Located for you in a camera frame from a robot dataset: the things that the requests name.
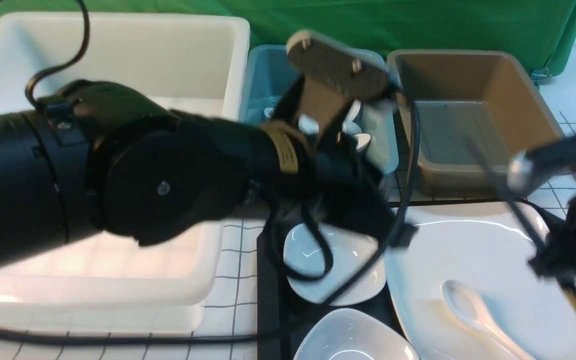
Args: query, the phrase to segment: grid line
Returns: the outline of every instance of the grid line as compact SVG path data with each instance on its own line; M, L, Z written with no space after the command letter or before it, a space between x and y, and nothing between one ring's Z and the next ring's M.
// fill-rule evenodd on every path
M148 339L153 337L153 333L151 332L148 335ZM141 356L141 360L146 360L146 355L148 354L148 350L151 348L151 344L146 344L146 349L143 351L143 356Z
M239 243L239 266L237 269L237 277L239 278L242 276L242 250L244 246L244 221L241 221L241 234L240 234L241 242ZM240 280L237 279L237 292L235 294L235 308L232 311L232 331L231 335L235 335L235 324L237 322L237 301L240 299ZM229 360L233 360L233 350L234 344L230 344L230 355L228 356Z
M107 338L109 338L111 334L112 334L112 332L108 332ZM108 346L105 346L105 345L101 348L101 354L99 354L99 358L97 360L102 360L104 355L106 355L106 349L107 348L108 348Z

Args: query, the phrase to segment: screw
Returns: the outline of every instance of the screw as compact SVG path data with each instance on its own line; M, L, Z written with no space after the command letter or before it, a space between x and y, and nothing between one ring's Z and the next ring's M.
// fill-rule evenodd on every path
M73 123L70 121L61 121L57 124L57 129L59 130L70 130L73 127Z
M359 73L362 70L362 61L359 59L352 60L352 72Z
M159 183L159 186L157 186L157 194L159 194L159 196L166 196L167 194L169 194L170 192L170 184L167 183L166 181L162 181L161 183Z

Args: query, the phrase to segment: white serving plate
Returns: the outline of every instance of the white serving plate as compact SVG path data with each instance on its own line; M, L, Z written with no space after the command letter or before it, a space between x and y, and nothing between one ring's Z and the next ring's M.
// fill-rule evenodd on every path
M320 225L319 230L327 240L333 256L330 272L316 282L288 278L292 290L310 303L320 304L345 283L374 253L377 241L370 236L342 230L330 225ZM304 224L293 227L286 235L283 260L293 269L311 275L324 271L322 249ZM334 306L363 303L379 294L386 285L384 259L362 276L348 291L333 302Z
M519 207L544 237L537 212ZM386 274L398 320L422 359L513 359L448 315L440 286L458 280L535 359L576 360L576 313L555 281L533 275L527 261L535 246L504 203L411 207L407 218L419 231L407 251L386 254Z
M401 335L354 309L322 317L301 342L294 360L419 360Z

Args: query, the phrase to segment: white tiled surface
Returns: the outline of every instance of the white tiled surface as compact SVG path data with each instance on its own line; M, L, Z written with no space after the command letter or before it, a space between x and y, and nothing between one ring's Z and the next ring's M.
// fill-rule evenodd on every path
M563 75L541 87L541 93L567 135L576 133L576 43ZM397 174L395 187L403 184ZM573 177L553 178L528 200L564 217L567 200L576 194ZM413 200L426 200L417 192ZM391 201L400 194L393 191ZM229 221L224 229L222 251L214 289L206 300L203 321L192 335L253 333L257 327L256 239L260 221ZM254 344L234 346L135 346L133 348L38 348L0 343L0 360L255 360Z

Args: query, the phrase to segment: gray tray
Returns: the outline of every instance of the gray tray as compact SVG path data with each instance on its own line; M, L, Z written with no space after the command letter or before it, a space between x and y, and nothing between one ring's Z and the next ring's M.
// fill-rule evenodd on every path
M426 196L491 196L465 146L472 139L499 178L510 157L563 136L521 64L509 54L479 50L397 50L388 65L416 100L420 187ZM410 141L410 112L399 109Z

